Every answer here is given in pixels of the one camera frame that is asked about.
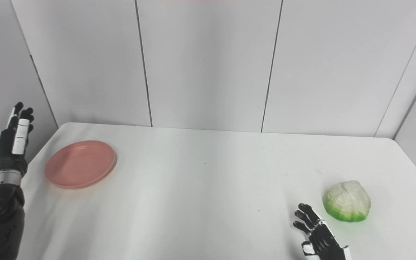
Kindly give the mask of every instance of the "robotic hand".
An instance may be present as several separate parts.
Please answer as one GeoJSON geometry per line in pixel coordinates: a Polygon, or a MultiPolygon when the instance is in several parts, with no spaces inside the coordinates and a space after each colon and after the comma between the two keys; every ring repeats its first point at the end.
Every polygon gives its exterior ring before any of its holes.
{"type": "Polygon", "coordinates": [[[307,259],[351,260],[349,247],[340,247],[325,220],[311,206],[301,203],[298,208],[299,210],[295,211],[295,216],[304,223],[295,221],[293,225],[309,236],[309,241],[304,241],[301,244],[307,259]]]}
{"type": "Polygon", "coordinates": [[[33,109],[13,108],[7,128],[0,132],[0,260],[15,260],[22,239],[25,212],[20,182],[27,172],[25,150],[33,130],[33,109]]]}

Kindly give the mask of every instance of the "white table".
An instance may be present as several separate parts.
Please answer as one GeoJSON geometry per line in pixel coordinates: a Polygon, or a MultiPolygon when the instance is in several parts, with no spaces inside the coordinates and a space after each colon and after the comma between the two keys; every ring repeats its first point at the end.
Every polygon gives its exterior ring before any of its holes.
{"type": "Polygon", "coordinates": [[[326,218],[353,260],[416,259],[416,167],[393,140],[67,123],[22,181],[21,260],[302,260],[300,202],[326,218]],[[99,183],[44,178],[60,148],[101,140],[117,153],[99,183]],[[368,219],[340,222],[327,187],[356,179],[368,219]]]}

